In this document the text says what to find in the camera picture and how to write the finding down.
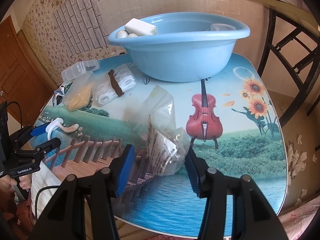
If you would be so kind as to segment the white plastic hook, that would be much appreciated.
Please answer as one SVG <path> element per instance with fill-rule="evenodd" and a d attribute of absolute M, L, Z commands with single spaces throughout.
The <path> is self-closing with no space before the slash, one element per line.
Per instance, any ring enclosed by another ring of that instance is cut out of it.
<path fill-rule="evenodd" d="M 65 133 L 73 133 L 78 130 L 79 124 L 73 124 L 72 126 L 65 127 L 63 126 L 64 120 L 62 118 L 56 118 L 46 127 L 47 139 L 51 140 L 52 132 L 60 128 Z"/>

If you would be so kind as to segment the clear bag with printed label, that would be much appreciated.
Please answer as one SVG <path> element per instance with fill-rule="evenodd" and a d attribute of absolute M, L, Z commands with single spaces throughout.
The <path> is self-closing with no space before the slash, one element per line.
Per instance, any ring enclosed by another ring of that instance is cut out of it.
<path fill-rule="evenodd" d="M 190 141 L 183 127 L 176 127 L 173 96 L 155 86 L 129 120 L 146 145 L 152 172 L 158 176 L 175 174 L 185 162 Z"/>

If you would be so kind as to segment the white power adapter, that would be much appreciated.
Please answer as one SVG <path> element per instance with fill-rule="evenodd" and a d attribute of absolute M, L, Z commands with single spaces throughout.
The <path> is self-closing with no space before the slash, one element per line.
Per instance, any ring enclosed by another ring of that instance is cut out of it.
<path fill-rule="evenodd" d="M 144 22 L 142 20 L 133 18 L 124 25 L 124 29 L 129 34 L 136 34 L 138 36 L 157 35 L 158 30 L 155 25 Z"/>

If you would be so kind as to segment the white plush toy yellow hat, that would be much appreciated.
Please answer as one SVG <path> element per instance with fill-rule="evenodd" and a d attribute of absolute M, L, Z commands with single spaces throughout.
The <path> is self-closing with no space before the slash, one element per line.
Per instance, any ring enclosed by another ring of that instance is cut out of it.
<path fill-rule="evenodd" d="M 132 37 L 138 37 L 138 35 L 134 33 L 129 34 L 125 30 L 120 30 L 116 33 L 116 38 L 132 38 Z"/>

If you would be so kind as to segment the brown wooden door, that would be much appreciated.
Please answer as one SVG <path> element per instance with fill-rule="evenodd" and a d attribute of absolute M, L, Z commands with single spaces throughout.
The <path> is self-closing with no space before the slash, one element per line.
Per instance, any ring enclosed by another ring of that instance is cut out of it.
<path fill-rule="evenodd" d="M 22 124 L 35 123 L 58 85 L 40 63 L 11 17 L 1 22 L 1 101 L 16 101 L 8 112 Z"/>

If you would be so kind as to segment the bag of toothpicks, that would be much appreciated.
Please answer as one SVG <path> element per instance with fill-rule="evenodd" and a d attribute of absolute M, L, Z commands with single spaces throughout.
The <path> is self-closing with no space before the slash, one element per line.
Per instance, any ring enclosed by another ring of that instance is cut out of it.
<path fill-rule="evenodd" d="M 95 75 L 93 72 L 87 72 L 74 80 L 62 100 L 62 103 L 69 112 L 88 106 L 92 97 L 94 81 Z"/>

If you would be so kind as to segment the clear plastic storage box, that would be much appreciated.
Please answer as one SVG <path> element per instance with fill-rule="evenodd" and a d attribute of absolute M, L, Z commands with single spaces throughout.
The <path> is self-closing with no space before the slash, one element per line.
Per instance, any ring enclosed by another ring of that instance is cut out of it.
<path fill-rule="evenodd" d="M 98 60 L 79 61 L 61 73 L 64 82 L 71 81 L 89 71 L 96 71 L 100 68 Z"/>

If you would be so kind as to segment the light blue plastic basin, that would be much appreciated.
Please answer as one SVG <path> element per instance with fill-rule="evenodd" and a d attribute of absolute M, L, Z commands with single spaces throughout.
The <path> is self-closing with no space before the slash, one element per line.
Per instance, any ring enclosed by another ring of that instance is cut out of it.
<path fill-rule="evenodd" d="M 142 21 L 155 25 L 158 34 L 116 38 L 115 30 L 108 42 L 124 47 L 142 73 L 168 82 L 198 81 L 221 72 L 236 41 L 250 35 L 246 24 L 204 12 L 170 12 Z M 236 30 L 211 31 L 213 23 L 232 25 Z"/>

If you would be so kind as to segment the wooden side table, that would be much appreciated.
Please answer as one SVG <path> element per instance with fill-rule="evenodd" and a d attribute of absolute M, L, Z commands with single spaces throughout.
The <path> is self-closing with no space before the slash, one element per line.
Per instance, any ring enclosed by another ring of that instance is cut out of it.
<path fill-rule="evenodd" d="M 284 127 L 310 95 L 319 78 L 319 29 L 311 13 L 279 0 L 247 0 L 268 9 L 260 77 L 277 77 L 283 94 L 294 98 L 281 115 Z"/>

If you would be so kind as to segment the clear bag in basin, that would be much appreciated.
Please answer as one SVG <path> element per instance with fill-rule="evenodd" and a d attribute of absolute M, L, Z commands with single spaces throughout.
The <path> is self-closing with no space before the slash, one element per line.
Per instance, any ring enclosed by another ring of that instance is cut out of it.
<path fill-rule="evenodd" d="M 236 30 L 236 27 L 228 24 L 223 23 L 213 23 L 210 26 L 211 31 L 234 31 Z"/>

